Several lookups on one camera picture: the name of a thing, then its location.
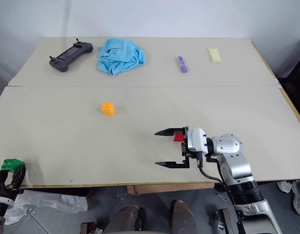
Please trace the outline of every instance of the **black cable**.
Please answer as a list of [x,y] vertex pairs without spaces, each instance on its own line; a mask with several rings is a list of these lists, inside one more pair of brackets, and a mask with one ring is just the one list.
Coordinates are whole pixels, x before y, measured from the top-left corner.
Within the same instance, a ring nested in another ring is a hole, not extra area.
[[[218,161],[217,161],[217,168],[218,168],[218,172],[219,172],[219,175],[220,175],[221,179],[224,181],[223,176],[222,176],[222,173],[221,173],[221,170],[220,170],[220,165],[219,165],[219,162],[218,162]],[[224,187],[224,189],[226,190],[227,195],[228,195],[228,197],[229,197],[229,199],[230,199],[232,205],[234,206],[234,205],[235,205],[235,202],[234,202],[234,199],[233,199],[233,197],[232,197],[232,195],[231,195],[231,193],[230,193],[230,190],[229,190],[228,186],[224,183],[224,184],[223,184],[223,187]],[[236,209],[234,209],[234,211],[235,211],[235,213],[236,213],[236,215],[237,215],[238,221],[239,221],[240,223],[242,223],[242,219],[239,217],[239,214],[237,213]]]
[[212,177],[212,176],[208,175],[205,171],[203,171],[203,165],[202,165],[201,161],[199,161],[198,167],[203,176],[205,176],[206,178],[209,178],[211,180],[218,181],[221,185],[224,186],[223,182],[220,179],[218,179],[217,177]]

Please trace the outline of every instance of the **person's leg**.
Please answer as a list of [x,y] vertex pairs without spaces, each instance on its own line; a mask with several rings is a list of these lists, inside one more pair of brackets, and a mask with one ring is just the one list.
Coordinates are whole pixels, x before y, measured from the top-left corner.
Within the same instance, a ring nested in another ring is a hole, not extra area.
[[133,231],[138,217],[138,211],[139,208],[137,206],[124,207],[111,219],[103,233]]
[[294,193],[293,206],[300,215],[300,180],[293,181],[292,191]]
[[173,234],[198,233],[193,214],[188,205],[182,201],[176,201],[174,203],[171,230]]

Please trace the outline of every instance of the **cardboard box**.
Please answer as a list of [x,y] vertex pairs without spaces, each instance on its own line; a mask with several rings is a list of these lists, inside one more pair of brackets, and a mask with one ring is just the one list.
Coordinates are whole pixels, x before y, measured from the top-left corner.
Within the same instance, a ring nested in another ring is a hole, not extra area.
[[211,189],[214,183],[173,183],[173,184],[143,184],[127,185],[127,192],[133,195],[170,192],[192,189]]

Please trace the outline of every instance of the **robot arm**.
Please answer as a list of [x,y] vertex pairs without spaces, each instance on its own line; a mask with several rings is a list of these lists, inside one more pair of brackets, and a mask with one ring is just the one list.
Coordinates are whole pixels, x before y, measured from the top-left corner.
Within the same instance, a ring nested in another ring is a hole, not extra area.
[[[184,135],[181,144],[183,164],[176,162],[157,162],[156,164],[168,168],[189,168],[189,158],[195,158],[201,173],[217,180],[226,189],[239,219],[240,233],[282,234],[268,201],[263,198],[257,183],[252,175],[251,167],[243,155],[243,146],[240,139],[233,134],[220,137],[206,137],[201,128],[166,129],[156,133],[160,136],[172,136],[173,131]],[[221,179],[207,175],[203,167],[203,157],[206,162],[217,163]]]

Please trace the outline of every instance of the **yellow sponge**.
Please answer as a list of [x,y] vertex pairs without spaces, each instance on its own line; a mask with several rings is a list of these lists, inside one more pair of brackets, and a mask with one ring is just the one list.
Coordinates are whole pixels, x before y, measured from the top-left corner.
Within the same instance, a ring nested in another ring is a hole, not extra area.
[[208,48],[208,52],[209,52],[209,55],[212,58],[213,62],[215,62],[215,63],[221,62],[218,48]]
[[111,102],[104,102],[101,106],[101,110],[106,116],[113,116],[115,113],[115,108]]

